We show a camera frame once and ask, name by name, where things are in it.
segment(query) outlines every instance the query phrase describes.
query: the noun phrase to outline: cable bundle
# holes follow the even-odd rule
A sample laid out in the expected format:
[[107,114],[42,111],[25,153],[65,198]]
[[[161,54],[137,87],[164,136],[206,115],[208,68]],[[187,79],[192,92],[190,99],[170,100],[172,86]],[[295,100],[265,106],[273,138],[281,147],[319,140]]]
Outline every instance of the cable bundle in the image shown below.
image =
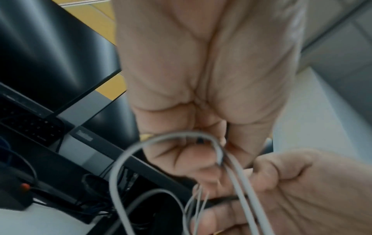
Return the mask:
[[[123,207],[123,204],[121,203],[119,191],[118,191],[118,188],[117,188],[117,179],[118,179],[118,175],[119,175],[121,167],[123,166],[125,161],[132,154],[134,154],[135,152],[137,152],[138,150],[140,150],[140,149],[142,149],[146,146],[149,146],[149,145],[152,145],[152,144],[155,144],[155,143],[158,143],[158,142],[162,142],[162,141],[167,141],[167,140],[177,139],[177,138],[186,138],[186,137],[188,137],[188,138],[201,138],[201,139],[204,139],[204,140],[209,140],[212,143],[212,147],[216,151],[217,163],[219,165],[222,165],[228,173],[228,176],[229,176],[229,178],[230,178],[230,180],[231,180],[231,182],[234,186],[235,192],[236,192],[236,194],[237,194],[237,196],[240,200],[240,203],[242,205],[242,208],[244,210],[244,214],[245,214],[245,217],[246,217],[247,222],[249,224],[249,227],[251,229],[252,235],[259,235],[260,233],[259,233],[257,224],[255,222],[255,218],[254,218],[254,216],[252,214],[252,211],[251,211],[251,209],[248,205],[248,202],[245,198],[244,193],[248,196],[248,199],[250,200],[250,203],[251,203],[252,208],[255,212],[258,223],[261,225],[262,233],[264,235],[274,235],[274,232],[273,232],[273,230],[271,228],[271,225],[270,225],[270,223],[267,219],[267,216],[266,216],[266,214],[265,214],[265,212],[264,212],[264,210],[263,210],[263,208],[260,204],[260,201],[258,200],[258,197],[257,197],[256,193],[254,192],[254,190],[252,188],[252,185],[250,184],[249,180],[245,177],[243,169],[240,166],[239,162],[236,160],[236,158],[233,155],[225,152],[223,147],[219,144],[218,140],[216,138],[214,138],[213,136],[211,136],[209,134],[206,134],[206,133],[203,133],[203,132],[195,132],[195,131],[172,132],[172,133],[167,133],[167,134],[163,134],[163,135],[154,136],[154,137],[152,137],[152,138],[150,138],[146,141],[138,142],[138,143],[133,144],[124,153],[122,153],[119,156],[119,158],[116,160],[116,162],[114,163],[114,165],[112,167],[111,174],[110,174],[109,189],[110,189],[112,202],[113,202],[113,204],[116,208],[116,211],[117,211],[117,213],[120,217],[121,222],[123,223],[123,226],[125,228],[126,233],[128,235],[135,235],[134,230],[131,226],[131,223],[128,219],[128,216],[126,214],[126,211]],[[230,165],[234,168],[238,178],[240,179],[240,182],[243,185],[244,192],[243,192],[242,188],[240,187],[239,181],[236,178],[233,170],[230,168]],[[155,195],[157,193],[167,193],[167,194],[171,195],[177,201],[177,203],[180,206],[180,209],[182,211],[182,214],[183,214],[182,224],[183,224],[184,235],[191,235],[191,234],[197,235],[199,221],[200,221],[201,215],[203,213],[205,204],[208,200],[208,195],[207,195],[204,198],[203,204],[200,206],[202,188],[199,187],[197,189],[196,194],[193,195],[190,198],[190,200],[187,202],[185,208],[183,207],[181,201],[172,192],[164,190],[164,189],[150,190],[150,191],[142,194],[141,196],[139,196],[136,200],[134,200],[127,207],[128,214],[130,214],[134,210],[134,208],[136,208],[141,202],[143,202],[147,198],[149,198],[152,195]],[[196,195],[197,195],[196,213],[195,213],[195,216],[194,216],[195,217],[195,226],[194,226],[193,233],[190,233],[189,222],[190,222],[191,213],[193,211],[193,203],[195,202]]]

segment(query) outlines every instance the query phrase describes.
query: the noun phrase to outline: logo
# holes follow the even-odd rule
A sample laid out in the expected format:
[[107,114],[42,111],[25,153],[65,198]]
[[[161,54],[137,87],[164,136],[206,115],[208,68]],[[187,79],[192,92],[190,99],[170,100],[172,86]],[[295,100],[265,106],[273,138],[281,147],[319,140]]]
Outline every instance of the logo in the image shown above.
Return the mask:
[[88,140],[89,142],[93,140],[93,138],[90,135],[88,135],[87,133],[82,132],[81,130],[78,130],[76,134],[78,136]]

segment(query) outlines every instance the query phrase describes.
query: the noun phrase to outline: black monitor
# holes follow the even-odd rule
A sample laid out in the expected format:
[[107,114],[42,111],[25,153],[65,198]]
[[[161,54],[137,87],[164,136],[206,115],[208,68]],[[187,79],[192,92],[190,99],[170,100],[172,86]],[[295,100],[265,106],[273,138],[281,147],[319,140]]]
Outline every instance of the black monitor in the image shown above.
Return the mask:
[[0,0],[0,95],[59,114],[119,73],[116,47],[52,0]]
[[[113,160],[140,140],[136,120],[125,93],[70,134]],[[126,161],[125,166],[160,187],[174,192],[184,201],[191,197],[194,181],[172,177],[162,172],[146,160],[143,151],[135,153],[134,157]]]

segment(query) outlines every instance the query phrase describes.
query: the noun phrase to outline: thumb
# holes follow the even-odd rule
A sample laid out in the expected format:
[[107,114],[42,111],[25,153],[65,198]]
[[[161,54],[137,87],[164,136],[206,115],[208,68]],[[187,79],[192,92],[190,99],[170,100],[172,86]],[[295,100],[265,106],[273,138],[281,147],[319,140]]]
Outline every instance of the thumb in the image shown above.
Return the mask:
[[257,192],[274,189],[280,180],[298,177],[318,156],[316,150],[309,149],[261,155],[253,163],[251,184]]

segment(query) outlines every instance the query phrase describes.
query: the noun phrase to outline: laptop keyboard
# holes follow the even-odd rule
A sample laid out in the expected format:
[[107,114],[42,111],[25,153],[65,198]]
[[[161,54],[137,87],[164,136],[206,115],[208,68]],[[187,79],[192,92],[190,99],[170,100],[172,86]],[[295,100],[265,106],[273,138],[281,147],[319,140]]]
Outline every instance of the laptop keyboard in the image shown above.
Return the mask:
[[40,118],[3,98],[0,100],[0,122],[46,147],[62,138],[65,130],[58,118]]

